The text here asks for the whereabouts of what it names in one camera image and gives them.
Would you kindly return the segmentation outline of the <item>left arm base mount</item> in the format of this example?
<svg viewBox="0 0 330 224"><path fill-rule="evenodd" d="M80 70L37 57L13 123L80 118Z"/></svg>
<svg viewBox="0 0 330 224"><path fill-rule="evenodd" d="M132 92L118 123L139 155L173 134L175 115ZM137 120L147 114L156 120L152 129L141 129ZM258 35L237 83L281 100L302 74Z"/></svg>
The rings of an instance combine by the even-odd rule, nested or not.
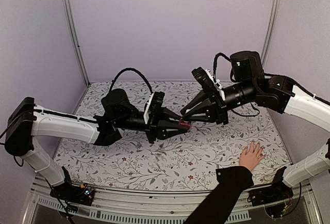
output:
<svg viewBox="0 0 330 224"><path fill-rule="evenodd" d="M72 184L69 172L62 167L64 172L64 182L58 186L53 186L50 196L86 206L91 206L95 196L95 188L83 183L80 186Z"/></svg>

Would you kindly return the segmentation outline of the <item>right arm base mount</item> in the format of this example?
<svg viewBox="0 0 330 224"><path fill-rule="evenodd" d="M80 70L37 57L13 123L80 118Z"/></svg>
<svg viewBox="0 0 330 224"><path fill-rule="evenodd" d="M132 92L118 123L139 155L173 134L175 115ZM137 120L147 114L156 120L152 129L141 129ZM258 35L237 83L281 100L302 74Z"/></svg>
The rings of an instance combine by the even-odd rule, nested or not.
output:
<svg viewBox="0 0 330 224"><path fill-rule="evenodd" d="M283 175L286 168L286 166L282 167L276 172L270 186L250 190L247 201L252 206L259 206L293 197L292 188L283 182Z"/></svg>

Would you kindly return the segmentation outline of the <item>person's bare hand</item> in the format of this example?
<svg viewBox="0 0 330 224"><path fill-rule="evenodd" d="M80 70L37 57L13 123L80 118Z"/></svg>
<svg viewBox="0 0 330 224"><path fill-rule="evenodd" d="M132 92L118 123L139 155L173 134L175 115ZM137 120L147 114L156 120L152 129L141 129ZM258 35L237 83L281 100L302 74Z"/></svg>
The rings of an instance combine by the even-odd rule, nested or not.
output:
<svg viewBox="0 0 330 224"><path fill-rule="evenodd" d="M245 167L249 171L253 171L264 158L263 147L259 142L255 143L255 141L252 141L251 144L242 151L239 157L239 165Z"/></svg>

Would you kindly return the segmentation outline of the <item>red nail polish bottle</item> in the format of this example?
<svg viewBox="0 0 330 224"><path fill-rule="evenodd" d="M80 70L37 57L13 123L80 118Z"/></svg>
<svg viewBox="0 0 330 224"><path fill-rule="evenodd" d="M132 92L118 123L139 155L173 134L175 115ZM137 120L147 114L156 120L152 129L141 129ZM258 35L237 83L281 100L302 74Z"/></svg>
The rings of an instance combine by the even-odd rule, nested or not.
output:
<svg viewBox="0 0 330 224"><path fill-rule="evenodd" d="M191 122L189 121L180 120L179 125L187 129L191 128Z"/></svg>

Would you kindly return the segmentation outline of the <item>black sleeved forearm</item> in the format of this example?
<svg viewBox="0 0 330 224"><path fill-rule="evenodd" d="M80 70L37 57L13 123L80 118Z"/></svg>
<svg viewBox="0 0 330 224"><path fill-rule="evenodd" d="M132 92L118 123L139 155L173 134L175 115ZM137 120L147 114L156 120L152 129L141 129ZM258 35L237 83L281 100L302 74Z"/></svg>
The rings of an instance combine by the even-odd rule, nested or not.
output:
<svg viewBox="0 0 330 224"><path fill-rule="evenodd" d="M254 185L243 166L216 170L218 185L190 214L185 223L225 223L241 193Z"/></svg>

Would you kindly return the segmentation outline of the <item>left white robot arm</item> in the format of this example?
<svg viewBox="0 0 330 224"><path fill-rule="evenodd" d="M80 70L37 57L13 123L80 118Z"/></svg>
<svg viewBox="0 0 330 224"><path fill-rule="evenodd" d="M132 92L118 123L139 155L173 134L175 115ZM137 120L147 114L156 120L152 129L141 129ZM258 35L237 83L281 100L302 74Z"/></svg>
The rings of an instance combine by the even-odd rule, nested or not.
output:
<svg viewBox="0 0 330 224"><path fill-rule="evenodd" d="M102 116L82 117L46 109L26 97L8 119L5 150L26 161L65 200L73 200L77 190L68 172L50 158L36 138L50 136L109 146L122 138L121 129L145 132L149 143L188 132L191 122L163 107L163 99L164 92L153 92L144 111L139 111L123 89L115 89L101 100Z"/></svg>

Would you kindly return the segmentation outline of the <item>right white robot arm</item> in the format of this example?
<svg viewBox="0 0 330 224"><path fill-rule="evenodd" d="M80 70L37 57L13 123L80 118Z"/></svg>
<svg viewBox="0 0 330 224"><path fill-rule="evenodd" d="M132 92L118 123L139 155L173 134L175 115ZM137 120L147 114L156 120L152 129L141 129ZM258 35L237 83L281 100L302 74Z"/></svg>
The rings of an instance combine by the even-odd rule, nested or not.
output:
<svg viewBox="0 0 330 224"><path fill-rule="evenodd" d="M217 60L231 63L233 85L223 87L216 78ZM192 75L202 90L181 111L185 121L228 124L228 112L256 103L280 114L304 119L329 131L329 102L312 94L290 77L265 73L256 51L241 51L230 56L215 55L213 70L198 67Z"/></svg>

